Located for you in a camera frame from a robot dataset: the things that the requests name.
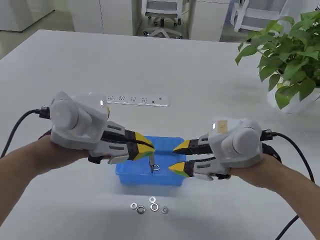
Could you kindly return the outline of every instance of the table surface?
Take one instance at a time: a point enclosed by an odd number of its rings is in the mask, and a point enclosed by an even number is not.
[[[110,120],[149,136],[196,138],[213,117],[249,118],[284,133],[300,146],[320,178],[319,103],[298,115],[266,101],[259,56],[236,66],[238,44],[39,30],[0,61],[0,146],[26,111],[70,95],[166,95],[170,107],[110,105]],[[10,150],[34,141],[50,121],[29,116]],[[288,166],[306,174],[293,147],[269,143]],[[169,213],[139,215],[156,196]],[[294,216],[278,195],[237,177],[213,182],[186,179],[181,187],[122,186],[115,166],[82,159],[37,177],[0,229],[6,240],[270,240]],[[313,239],[299,220],[283,239]]]

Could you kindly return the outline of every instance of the silver washer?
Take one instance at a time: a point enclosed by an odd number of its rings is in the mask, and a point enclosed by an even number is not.
[[[164,206],[163,208],[161,208],[161,213],[167,214],[168,212],[169,212],[169,208],[167,206]]]
[[[137,204],[136,202],[133,202],[133,203],[130,204],[130,208],[131,208],[132,210],[136,210],[137,207],[138,207],[138,204]]]
[[[159,205],[156,203],[152,203],[150,206],[150,209],[151,209],[151,211],[156,212],[159,210]]]
[[[154,204],[156,202],[156,197],[155,196],[151,196],[149,197],[149,203]]]
[[[138,207],[136,208],[136,212],[137,212],[138,214],[144,214],[144,213],[146,212],[146,209],[145,209],[144,206],[138,206]]]
[[[154,171],[160,170],[160,166],[158,164],[153,165],[153,170]]]

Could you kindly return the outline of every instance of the floor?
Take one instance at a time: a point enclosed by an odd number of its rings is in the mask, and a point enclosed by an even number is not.
[[[188,13],[184,14],[182,18],[182,25],[175,27],[177,31],[182,32],[184,39],[188,39],[186,24],[184,24],[185,19],[188,18]],[[137,35],[143,36],[143,29],[148,25],[152,24],[147,17],[144,17]],[[165,27],[173,29],[173,22],[171,20],[166,20]],[[46,17],[42,18],[32,26],[25,29],[23,32],[11,32],[11,31],[0,31],[0,59],[5,55],[10,53],[24,40],[30,37],[39,29],[45,30],[59,30],[59,31],[74,31],[74,25],[72,22],[72,17],[69,12],[63,11],[53,11]],[[225,24],[223,27],[221,42],[240,42],[247,34],[241,32],[234,32],[231,25]]]

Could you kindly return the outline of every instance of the blue box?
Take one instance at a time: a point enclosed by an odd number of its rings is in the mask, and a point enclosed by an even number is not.
[[[160,169],[151,173],[148,156],[136,161],[119,163],[115,167],[115,174],[119,176],[121,184],[181,186],[185,177],[170,171],[168,167],[187,160],[185,155],[173,152],[173,149],[184,140],[180,137],[146,136],[146,138],[154,145],[154,163],[158,164]]]

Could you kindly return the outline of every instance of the sticker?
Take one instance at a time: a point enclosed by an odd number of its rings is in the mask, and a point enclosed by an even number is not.
[[[217,123],[217,132],[218,134],[226,134],[228,132],[228,121],[219,120]]]

